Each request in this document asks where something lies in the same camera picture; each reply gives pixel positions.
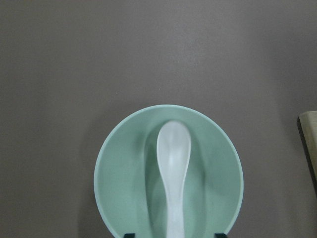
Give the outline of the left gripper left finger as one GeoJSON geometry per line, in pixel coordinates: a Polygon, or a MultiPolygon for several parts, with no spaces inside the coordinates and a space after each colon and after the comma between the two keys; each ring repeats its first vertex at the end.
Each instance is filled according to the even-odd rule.
{"type": "Polygon", "coordinates": [[[123,238],[135,238],[135,233],[127,233],[123,238]]]}

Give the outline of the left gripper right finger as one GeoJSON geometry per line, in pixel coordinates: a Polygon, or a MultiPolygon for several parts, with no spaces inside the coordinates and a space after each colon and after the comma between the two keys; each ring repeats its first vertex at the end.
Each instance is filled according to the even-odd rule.
{"type": "Polygon", "coordinates": [[[215,233],[215,238],[227,238],[227,235],[224,233],[215,233]]]}

